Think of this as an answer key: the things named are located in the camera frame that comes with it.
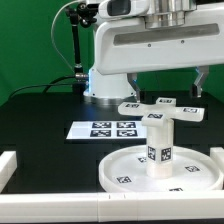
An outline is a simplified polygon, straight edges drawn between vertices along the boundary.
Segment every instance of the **green backdrop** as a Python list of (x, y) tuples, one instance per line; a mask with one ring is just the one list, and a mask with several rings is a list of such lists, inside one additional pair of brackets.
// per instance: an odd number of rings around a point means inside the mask
[[(0, 1), (0, 104), (22, 86), (47, 84), (57, 77), (70, 75), (52, 47), (50, 29), (56, 12), (68, 0)], [(73, 64), (71, 27), (63, 14), (56, 25), (58, 48)], [(93, 64), (91, 29), (80, 29), (81, 57), (85, 71)], [(188, 90), (194, 82), (193, 68), (142, 73), (139, 85), (146, 90)], [(204, 90), (224, 102), (224, 65), (211, 66)], [(68, 88), (55, 87), (53, 91)]]

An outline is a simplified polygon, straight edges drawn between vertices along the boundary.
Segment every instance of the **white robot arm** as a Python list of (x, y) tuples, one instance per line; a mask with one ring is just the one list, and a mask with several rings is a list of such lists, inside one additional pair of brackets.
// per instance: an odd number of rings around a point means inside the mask
[[(194, 0), (87, 1), (87, 7), (93, 5), (98, 7), (99, 19), (91, 90), (86, 95), (129, 97), (136, 88), (128, 84), (124, 74), (133, 77), (137, 72), (197, 67), (199, 76), (193, 91), (198, 97), (208, 66), (224, 62), (224, 3), (197, 6)], [(97, 83), (107, 91), (102, 92)]]

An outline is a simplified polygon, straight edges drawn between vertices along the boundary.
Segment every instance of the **white block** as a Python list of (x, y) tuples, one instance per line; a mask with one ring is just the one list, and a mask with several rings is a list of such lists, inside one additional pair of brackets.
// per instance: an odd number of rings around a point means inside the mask
[(211, 148), (210, 157), (224, 174), (224, 149), (222, 147)]
[(156, 192), (138, 194), (138, 220), (224, 218), (224, 192)]
[(4, 152), (0, 156), (0, 192), (17, 168), (16, 152)]
[(97, 194), (0, 195), (0, 223), (97, 221)]
[(137, 221), (136, 194), (99, 194), (98, 215), (99, 222)]

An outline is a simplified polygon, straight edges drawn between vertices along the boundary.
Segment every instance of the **black table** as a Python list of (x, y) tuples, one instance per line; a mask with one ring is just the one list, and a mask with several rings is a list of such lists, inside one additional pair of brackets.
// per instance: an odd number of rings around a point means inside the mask
[[(200, 123), (175, 121), (175, 145), (205, 154), (212, 146), (224, 145), (223, 103), (208, 93), (192, 100), (188, 92), (145, 92), (142, 101), (155, 103), (159, 96), (176, 98), (177, 106), (206, 109)], [(18, 158), (18, 168), (2, 193), (103, 191), (98, 181), (100, 160), (120, 148), (145, 144), (145, 139), (68, 141), (67, 133), (73, 121), (133, 119), (141, 117), (121, 116), (117, 106), (85, 103), (72, 93), (16, 95), (0, 107), (0, 151), (16, 150)]]

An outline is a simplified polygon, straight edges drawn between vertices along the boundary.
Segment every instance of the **white disk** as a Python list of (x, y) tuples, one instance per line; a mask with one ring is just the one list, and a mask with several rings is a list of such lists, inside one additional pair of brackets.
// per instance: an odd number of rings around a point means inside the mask
[(146, 174), (146, 146), (134, 146), (106, 156), (99, 180), (107, 192), (201, 191), (223, 187), (223, 175), (213, 160), (194, 150), (173, 147), (173, 175), (154, 179)]

